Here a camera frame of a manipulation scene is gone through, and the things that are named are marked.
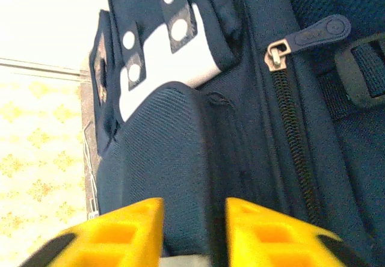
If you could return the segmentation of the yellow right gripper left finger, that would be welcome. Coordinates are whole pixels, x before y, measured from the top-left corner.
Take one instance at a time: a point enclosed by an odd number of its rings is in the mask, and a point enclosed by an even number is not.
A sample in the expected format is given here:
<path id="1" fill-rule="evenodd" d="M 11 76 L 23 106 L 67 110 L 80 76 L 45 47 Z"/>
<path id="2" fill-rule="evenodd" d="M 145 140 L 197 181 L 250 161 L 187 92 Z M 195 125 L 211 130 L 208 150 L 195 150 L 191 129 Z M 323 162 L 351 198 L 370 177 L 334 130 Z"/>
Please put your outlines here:
<path id="1" fill-rule="evenodd" d="M 159 267 L 164 202 L 148 198 L 63 230 L 22 267 Z"/>

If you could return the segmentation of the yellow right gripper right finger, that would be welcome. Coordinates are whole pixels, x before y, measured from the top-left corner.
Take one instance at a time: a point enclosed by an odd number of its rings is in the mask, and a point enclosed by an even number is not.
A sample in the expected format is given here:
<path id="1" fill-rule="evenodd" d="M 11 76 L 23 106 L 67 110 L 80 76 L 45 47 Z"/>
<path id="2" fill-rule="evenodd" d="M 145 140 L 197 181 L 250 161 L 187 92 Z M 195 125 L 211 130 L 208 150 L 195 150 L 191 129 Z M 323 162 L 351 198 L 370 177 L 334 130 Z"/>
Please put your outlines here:
<path id="1" fill-rule="evenodd" d="M 229 267 L 370 267 L 334 233 L 249 201 L 226 200 Z"/>

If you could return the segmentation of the navy blue backpack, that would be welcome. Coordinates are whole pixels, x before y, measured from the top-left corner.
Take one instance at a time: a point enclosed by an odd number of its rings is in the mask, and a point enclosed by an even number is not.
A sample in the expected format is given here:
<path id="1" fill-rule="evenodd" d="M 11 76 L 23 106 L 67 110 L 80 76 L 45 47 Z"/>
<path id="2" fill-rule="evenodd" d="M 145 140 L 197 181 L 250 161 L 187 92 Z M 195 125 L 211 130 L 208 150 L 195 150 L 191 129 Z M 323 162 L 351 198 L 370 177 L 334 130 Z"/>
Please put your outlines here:
<path id="1" fill-rule="evenodd" d="M 162 254 L 227 267 L 235 197 L 385 267 L 385 0 L 108 0 L 90 73 L 100 214 L 160 197 Z"/>

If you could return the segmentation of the aluminium table edge rail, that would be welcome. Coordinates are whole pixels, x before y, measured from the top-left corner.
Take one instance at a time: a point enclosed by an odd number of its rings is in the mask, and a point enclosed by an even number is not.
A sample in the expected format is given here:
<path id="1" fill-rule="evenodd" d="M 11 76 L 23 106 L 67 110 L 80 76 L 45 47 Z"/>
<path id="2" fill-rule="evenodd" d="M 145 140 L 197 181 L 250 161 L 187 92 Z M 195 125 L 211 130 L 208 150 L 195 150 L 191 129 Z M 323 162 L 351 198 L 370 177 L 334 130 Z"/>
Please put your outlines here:
<path id="1" fill-rule="evenodd" d="M 74 70 L 46 64 L 0 58 L 0 73 L 35 76 L 41 78 L 61 79 L 67 81 L 90 82 L 90 74 L 86 70 Z"/>

